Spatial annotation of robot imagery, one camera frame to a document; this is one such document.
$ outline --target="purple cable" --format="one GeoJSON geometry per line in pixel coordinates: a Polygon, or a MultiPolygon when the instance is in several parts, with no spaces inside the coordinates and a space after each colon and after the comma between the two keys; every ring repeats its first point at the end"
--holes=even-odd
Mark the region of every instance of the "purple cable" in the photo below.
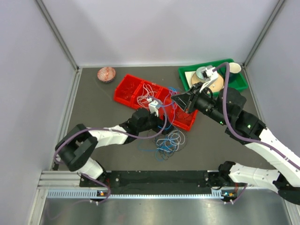
{"type": "MultiPolygon", "coordinates": [[[[149,98],[152,98],[153,100],[156,100],[156,101],[158,101],[159,103],[162,104],[162,102],[161,102],[159,99],[155,98],[155,97],[149,96],[149,98]]],[[[162,108],[163,108],[163,110],[164,110],[165,118],[167,118],[168,115],[167,115],[167,113],[166,113],[166,110],[165,110],[164,107],[162,107],[162,108]]],[[[134,137],[134,138],[138,138],[138,139],[151,139],[151,138],[153,138],[153,137],[156,137],[156,136],[160,135],[160,134],[163,132],[163,130],[165,129],[166,125],[167,125],[167,119],[165,120],[165,123],[164,123],[163,127],[161,128],[161,130],[160,130],[159,132],[157,132],[155,135],[147,136],[147,137],[139,137],[139,136],[132,135],[132,134],[128,134],[128,133],[126,133],[126,132],[119,131],[119,130],[115,130],[115,129],[96,128],[96,127],[93,127],[93,128],[86,128],[86,129],[84,129],[84,130],[81,130],[81,131],[77,132],[76,134],[72,135],[71,137],[69,137],[69,138],[68,138],[68,139],[67,139],[67,140],[66,140],[66,141],[65,141],[65,142],[64,142],[64,143],[63,143],[63,144],[55,151],[54,156],[53,156],[53,159],[54,159],[55,163],[57,163],[57,164],[63,164],[63,162],[57,161],[57,159],[56,159],[57,154],[61,151],[61,149],[62,149],[66,144],[68,144],[68,143],[69,143],[71,140],[73,140],[76,136],[78,136],[78,135],[80,135],[80,134],[82,134],[82,133],[84,133],[84,132],[86,132],[86,131],[91,131],[91,130],[113,131],[113,132],[125,134],[125,135],[128,135],[128,136],[130,136],[130,137],[134,137]]]]}
{"type": "MultiPolygon", "coordinates": [[[[255,140],[255,139],[250,139],[250,138],[245,138],[240,136],[239,134],[237,134],[234,129],[232,128],[229,119],[228,119],[228,115],[227,115],[227,108],[226,108],[226,98],[227,98],[227,90],[228,90],[228,82],[229,82],[229,63],[228,62],[223,62],[222,64],[220,64],[219,66],[217,66],[213,71],[217,71],[218,69],[220,69],[221,67],[226,66],[226,73],[225,73],[225,84],[224,84],[224,92],[223,92],[223,115],[224,115],[224,120],[226,122],[226,125],[228,127],[228,129],[230,130],[230,132],[233,134],[233,136],[235,136],[236,138],[245,141],[245,142],[250,142],[250,143],[258,143],[258,144],[262,144],[268,148],[270,148],[271,150],[274,150],[278,155],[280,155],[282,158],[285,158],[286,156],[281,153],[278,149],[276,149],[275,147],[265,143],[265,142],[261,142],[259,140],[255,140]]],[[[297,168],[298,170],[300,170],[300,166],[298,166],[297,164],[295,164],[293,161],[291,160],[287,160],[287,162],[289,162],[291,165],[293,165],[295,168],[297,168]]]]}
{"type": "MultiPolygon", "coordinates": [[[[102,182],[100,182],[100,181],[98,181],[98,180],[95,180],[95,179],[89,177],[88,175],[86,175],[86,174],[84,174],[84,173],[82,173],[82,176],[84,176],[84,177],[86,177],[86,178],[92,180],[93,182],[98,183],[98,184],[100,184],[101,186],[107,188],[107,190],[108,190],[107,196],[106,196],[105,199],[103,199],[102,201],[100,201],[99,204],[102,204],[102,203],[106,202],[107,199],[108,199],[108,197],[109,197],[109,196],[111,195],[111,193],[112,193],[112,191],[111,191],[111,189],[109,188],[109,186],[107,186],[106,184],[104,184],[104,183],[102,183],[102,182]]],[[[51,216],[50,216],[49,206],[48,206],[48,207],[47,207],[47,216],[48,216],[48,219],[49,219],[49,220],[55,220],[55,219],[57,219],[58,217],[60,217],[63,213],[65,213],[66,211],[70,210],[74,205],[76,205],[76,204],[78,204],[78,203],[84,203],[84,202],[90,202],[90,201],[87,200],[87,199],[82,199],[82,200],[79,200],[79,201],[77,201],[77,202],[74,202],[73,204],[71,204],[69,207],[67,207],[65,210],[63,210],[62,212],[60,212],[59,214],[57,214],[57,215],[54,216],[54,217],[51,217],[51,216]]]]}

